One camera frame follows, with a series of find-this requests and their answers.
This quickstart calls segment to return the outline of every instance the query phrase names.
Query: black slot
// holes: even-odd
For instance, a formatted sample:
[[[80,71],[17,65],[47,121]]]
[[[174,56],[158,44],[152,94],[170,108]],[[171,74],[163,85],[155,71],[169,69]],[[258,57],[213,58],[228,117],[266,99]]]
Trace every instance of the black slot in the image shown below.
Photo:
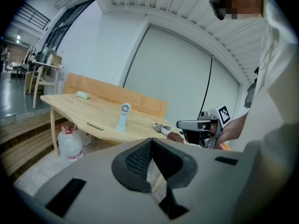
[[[81,189],[85,180],[73,178],[70,182],[47,204],[46,208],[56,215],[63,217]]]
[[[230,164],[230,165],[236,165],[238,160],[237,159],[230,159],[230,158],[226,158],[226,157],[217,157],[215,158],[216,161],[219,161],[219,162],[223,162],[223,163],[227,163],[227,164]]]

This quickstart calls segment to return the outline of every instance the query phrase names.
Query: large window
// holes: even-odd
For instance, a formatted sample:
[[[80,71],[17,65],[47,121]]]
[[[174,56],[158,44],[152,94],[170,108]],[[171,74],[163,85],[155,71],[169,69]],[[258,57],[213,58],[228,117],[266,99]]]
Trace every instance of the large window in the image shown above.
[[[93,2],[94,0],[90,0],[68,9],[51,30],[43,49],[48,47],[49,49],[57,50],[67,30],[76,20],[76,18],[79,17],[79,15]]]

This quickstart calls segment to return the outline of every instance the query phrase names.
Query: wooden step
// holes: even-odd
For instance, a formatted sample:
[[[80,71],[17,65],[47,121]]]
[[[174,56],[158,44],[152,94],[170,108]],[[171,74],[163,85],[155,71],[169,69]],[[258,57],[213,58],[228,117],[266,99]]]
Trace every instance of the wooden step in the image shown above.
[[[4,151],[0,154],[0,160],[6,174],[14,182],[53,149],[51,129],[48,129]]]
[[[55,115],[56,125],[66,121],[61,115]],[[0,153],[11,147],[50,129],[50,114],[43,114],[0,128]]]

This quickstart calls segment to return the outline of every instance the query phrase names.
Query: person's hand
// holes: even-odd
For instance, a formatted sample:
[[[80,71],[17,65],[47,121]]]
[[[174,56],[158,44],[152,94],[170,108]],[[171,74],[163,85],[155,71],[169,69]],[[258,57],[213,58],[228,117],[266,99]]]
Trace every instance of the person's hand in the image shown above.
[[[167,139],[172,140],[172,141],[176,141],[176,142],[179,142],[179,143],[184,143],[184,139],[178,133],[175,133],[175,132],[170,132],[167,135]]]
[[[225,141],[236,140],[240,137],[246,117],[247,114],[244,114],[243,116],[230,121],[230,123],[224,127],[222,135],[217,140],[218,149],[225,149],[222,145],[222,143],[224,143]],[[212,126],[210,129],[211,133],[214,132],[214,129],[216,128]]]

